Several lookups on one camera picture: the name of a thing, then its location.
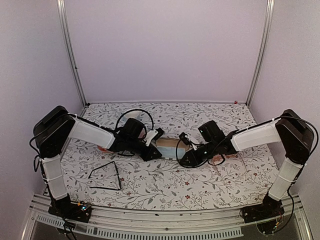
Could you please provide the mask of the brown plaid glasses case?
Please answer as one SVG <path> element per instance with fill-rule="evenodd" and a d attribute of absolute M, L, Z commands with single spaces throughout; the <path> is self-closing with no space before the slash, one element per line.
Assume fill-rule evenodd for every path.
<path fill-rule="evenodd" d="M 162 154 L 161 159 L 164 160 L 175 161 L 177 157 L 181 159 L 189 149 L 182 141 L 179 142 L 178 138 L 160 138 L 155 145 Z"/>

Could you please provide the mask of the light blue cleaning cloth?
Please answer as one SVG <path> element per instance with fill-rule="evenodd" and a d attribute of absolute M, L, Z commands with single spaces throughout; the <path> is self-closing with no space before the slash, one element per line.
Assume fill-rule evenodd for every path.
<path fill-rule="evenodd" d="M 180 147 L 176 149 L 176 147 L 159 146 L 157 149 L 162 153 L 162 159 L 176 160 L 177 157 L 181 159 L 186 153 L 186 150 Z"/>

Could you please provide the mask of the black frame glasses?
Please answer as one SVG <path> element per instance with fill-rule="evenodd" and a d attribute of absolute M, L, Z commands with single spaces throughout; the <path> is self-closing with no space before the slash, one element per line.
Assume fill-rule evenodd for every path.
<path fill-rule="evenodd" d="M 114 161 L 94 168 L 87 179 L 90 189 L 120 191 L 122 182 L 118 167 Z"/>

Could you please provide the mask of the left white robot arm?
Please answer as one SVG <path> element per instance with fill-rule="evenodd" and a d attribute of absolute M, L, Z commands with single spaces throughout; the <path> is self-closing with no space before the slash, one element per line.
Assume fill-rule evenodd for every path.
<path fill-rule="evenodd" d="M 32 142 L 40 158 L 43 180 L 50 196 L 55 200 L 55 209 L 63 216 L 74 213 L 74 205 L 68 201 L 69 194 L 64 183 L 61 155 L 71 140 L 99 146 L 113 153 L 129 152 L 148 162 L 159 159 L 162 154 L 152 143 L 164 135 L 161 128 L 147 130 L 136 118 L 130 117 L 124 126 L 114 129 L 79 117 L 58 105 L 33 127 Z"/>

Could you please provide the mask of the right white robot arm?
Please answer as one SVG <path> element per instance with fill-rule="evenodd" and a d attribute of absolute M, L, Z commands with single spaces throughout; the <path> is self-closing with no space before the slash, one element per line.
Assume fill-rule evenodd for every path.
<path fill-rule="evenodd" d="M 191 146 L 182 157 L 176 158 L 184 168 L 199 168 L 215 156 L 225 158 L 259 147 L 266 147 L 272 158 L 276 158 L 272 147 L 282 146 L 284 156 L 282 163 L 276 164 L 278 174 L 258 208 L 262 218 L 269 218 L 278 210 L 278 203 L 299 179 L 320 141 L 318 129 L 292 109 L 286 109 L 281 115 L 267 121 L 229 133 L 224 133 L 214 120 L 202 124 L 198 131 L 204 143 L 196 143 L 184 132 L 179 136 L 179 142 Z"/>

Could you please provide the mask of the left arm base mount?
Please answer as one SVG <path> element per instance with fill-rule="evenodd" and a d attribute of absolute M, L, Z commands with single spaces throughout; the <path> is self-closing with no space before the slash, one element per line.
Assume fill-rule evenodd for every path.
<path fill-rule="evenodd" d="M 52 196 L 48 213 L 61 217 L 62 219 L 74 220 L 78 222 L 88 223 L 92 214 L 92 205 L 89 202 L 80 201 L 72 202 L 70 195 L 67 194 L 59 200 Z"/>

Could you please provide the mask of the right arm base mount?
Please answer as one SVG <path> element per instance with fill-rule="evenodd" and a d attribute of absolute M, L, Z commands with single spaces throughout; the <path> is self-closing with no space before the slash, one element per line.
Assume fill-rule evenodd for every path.
<path fill-rule="evenodd" d="M 245 223 L 252 223 L 269 218 L 274 218 L 285 213 L 281 200 L 274 200 L 268 194 L 262 200 L 262 203 L 242 207 L 239 211 L 240 217 Z"/>

